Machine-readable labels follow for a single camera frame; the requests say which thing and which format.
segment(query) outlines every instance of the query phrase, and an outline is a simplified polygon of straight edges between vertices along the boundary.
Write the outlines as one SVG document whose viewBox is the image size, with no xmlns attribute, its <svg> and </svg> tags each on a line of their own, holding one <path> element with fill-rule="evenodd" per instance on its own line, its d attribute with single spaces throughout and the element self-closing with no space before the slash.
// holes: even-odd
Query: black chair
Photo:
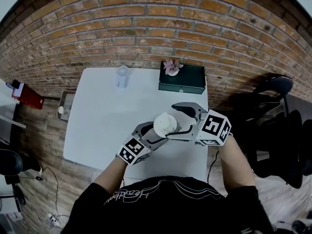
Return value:
<svg viewBox="0 0 312 234">
<path fill-rule="evenodd" d="M 306 226 L 300 220 L 296 220 L 292 223 L 292 233 L 295 233 L 295 234 L 312 234 L 312 226 Z"/>
<path fill-rule="evenodd" d="M 302 184 L 302 164 L 299 161 L 302 133 L 301 115 L 291 112 L 262 123 L 248 143 L 247 158 L 254 173 L 262 178 L 279 176 L 294 188 Z M 270 157 L 257 161 L 256 151 L 267 151 Z"/>
<path fill-rule="evenodd" d="M 302 125 L 300 141 L 300 161 L 303 167 L 303 175 L 312 174 L 312 119 L 306 120 Z"/>
<path fill-rule="evenodd" d="M 0 174 L 15 176 L 29 169 L 41 171 L 41 166 L 35 158 L 9 149 L 0 149 Z"/>
<path fill-rule="evenodd" d="M 280 100 L 293 88 L 293 80 L 286 76 L 273 76 L 259 83 L 252 93 L 238 94 L 234 97 L 234 117 L 238 121 L 257 121 L 268 111 L 277 107 Z M 272 97 L 261 93 L 273 91 Z"/>
</svg>

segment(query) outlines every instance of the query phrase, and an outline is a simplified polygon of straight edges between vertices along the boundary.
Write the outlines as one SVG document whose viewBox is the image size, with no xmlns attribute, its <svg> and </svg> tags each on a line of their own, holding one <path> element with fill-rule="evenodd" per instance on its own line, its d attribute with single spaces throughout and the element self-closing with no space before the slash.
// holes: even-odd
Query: power strip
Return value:
<svg viewBox="0 0 312 234">
<path fill-rule="evenodd" d="M 48 217 L 52 226 L 59 226 L 59 222 L 57 221 L 56 217 L 54 217 L 51 213 L 48 213 Z"/>
</svg>

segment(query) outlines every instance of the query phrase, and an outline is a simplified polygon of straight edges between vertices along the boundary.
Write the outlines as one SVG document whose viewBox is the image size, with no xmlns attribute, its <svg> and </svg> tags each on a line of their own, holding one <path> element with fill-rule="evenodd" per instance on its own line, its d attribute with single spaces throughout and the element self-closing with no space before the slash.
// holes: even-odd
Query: cable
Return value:
<svg viewBox="0 0 312 234">
<path fill-rule="evenodd" d="M 59 227 L 59 226 L 56 226 L 56 225 L 55 225 L 55 226 L 53 226 L 53 227 L 47 228 L 47 229 L 49 229 L 49 230 L 50 230 L 50 229 L 52 229 L 52 228 L 58 228 L 58 229 L 62 229 L 62 230 L 64 229 L 64 228 Z"/>
<path fill-rule="evenodd" d="M 53 228 L 51 229 L 51 231 L 49 232 L 49 234 L 51 234 L 51 233 L 52 233 L 52 231 L 53 231 L 54 227 L 55 227 L 55 226 L 53 226 Z"/>
<path fill-rule="evenodd" d="M 28 178 L 28 179 L 36 179 L 35 177 L 20 177 L 19 178 Z"/>
<path fill-rule="evenodd" d="M 212 162 L 210 168 L 209 168 L 209 172 L 208 172 L 208 176 L 207 176 L 207 184 L 209 184 L 209 175 L 210 175 L 210 171 L 211 171 L 211 168 L 213 167 L 214 163 L 216 162 L 216 159 L 218 158 L 218 153 L 219 153 L 219 150 L 216 152 L 215 154 L 215 159 L 214 161 Z"/>
<path fill-rule="evenodd" d="M 278 223 L 292 225 L 292 224 L 290 224 L 290 223 L 286 223 L 285 221 L 278 221 Z"/>
<path fill-rule="evenodd" d="M 39 222 L 41 222 L 41 219 L 36 211 L 36 209 L 34 208 L 33 204 L 30 202 L 30 200 L 28 199 L 28 197 L 26 195 L 24 195 L 24 197 L 27 199 L 27 201 L 30 203 L 31 207 L 33 208 L 34 212 L 36 213 L 37 215 L 37 218 L 39 219 Z"/>
<path fill-rule="evenodd" d="M 44 223 L 43 223 L 41 234 L 43 234 L 43 231 L 44 231 L 44 228 L 45 228 L 45 221 L 47 220 L 47 218 L 48 218 L 48 213 L 47 213 L 47 216 L 44 219 Z"/>
<path fill-rule="evenodd" d="M 58 216 L 59 216 L 59 211 L 58 211 L 59 181 L 58 181 L 57 176 L 55 175 L 55 173 L 54 173 L 54 172 L 51 170 L 51 168 L 48 167 L 48 166 L 47 166 L 46 168 L 43 169 L 42 173 L 43 173 L 46 169 L 49 169 L 49 170 L 53 173 L 53 175 L 54 175 L 54 177 L 55 177 L 55 180 L 57 181 L 57 194 L 56 194 L 56 197 L 55 197 L 55 207 L 56 207 L 56 210 L 57 210 L 57 214 L 58 214 Z"/>
<path fill-rule="evenodd" d="M 53 217 L 56 217 L 55 220 L 57 221 L 60 216 L 65 216 L 65 217 L 69 218 L 69 216 L 67 216 L 67 215 L 58 215 L 57 217 L 56 216 L 53 216 Z"/>
</svg>

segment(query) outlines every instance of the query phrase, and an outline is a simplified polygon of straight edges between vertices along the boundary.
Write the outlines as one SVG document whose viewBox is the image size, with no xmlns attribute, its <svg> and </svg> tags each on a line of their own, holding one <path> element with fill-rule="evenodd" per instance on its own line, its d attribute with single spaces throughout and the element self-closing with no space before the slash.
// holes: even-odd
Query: white flower pot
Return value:
<svg viewBox="0 0 312 234">
<path fill-rule="evenodd" d="M 174 73 L 169 73 L 170 76 L 176 76 L 179 73 L 179 70 L 175 71 Z"/>
</svg>

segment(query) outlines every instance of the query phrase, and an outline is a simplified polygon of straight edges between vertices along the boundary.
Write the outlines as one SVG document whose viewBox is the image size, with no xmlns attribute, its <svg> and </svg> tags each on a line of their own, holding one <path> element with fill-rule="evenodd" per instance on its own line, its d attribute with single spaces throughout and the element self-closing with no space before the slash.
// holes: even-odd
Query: white table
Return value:
<svg viewBox="0 0 312 234">
<path fill-rule="evenodd" d="M 172 109 L 172 104 L 189 101 L 208 109 L 207 90 L 201 95 L 159 91 L 159 70 L 130 69 L 125 89 L 117 88 L 116 71 L 116 68 L 83 71 L 67 126 L 65 159 L 105 169 L 138 124 L 154 121 L 163 112 L 173 114 L 181 125 L 195 122 Z M 146 161 L 128 166 L 125 177 L 172 175 L 205 181 L 206 167 L 207 147 L 169 140 Z"/>
</svg>

